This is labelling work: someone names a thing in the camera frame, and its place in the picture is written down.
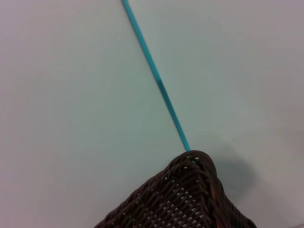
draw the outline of wicker basket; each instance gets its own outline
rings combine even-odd
[[[212,159],[185,152],[95,228],[256,228],[226,197]]]

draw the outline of dark brown wicker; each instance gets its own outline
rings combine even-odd
[[[226,197],[212,159],[185,152],[95,228],[256,228]]]

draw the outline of white surface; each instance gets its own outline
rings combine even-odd
[[[130,0],[192,149],[258,227],[304,222],[302,1]]]
[[[0,17],[0,227],[92,228],[184,151],[121,2]]]

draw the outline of basket weave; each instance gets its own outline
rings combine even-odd
[[[212,159],[190,151],[134,191],[95,228],[256,228],[226,197]]]

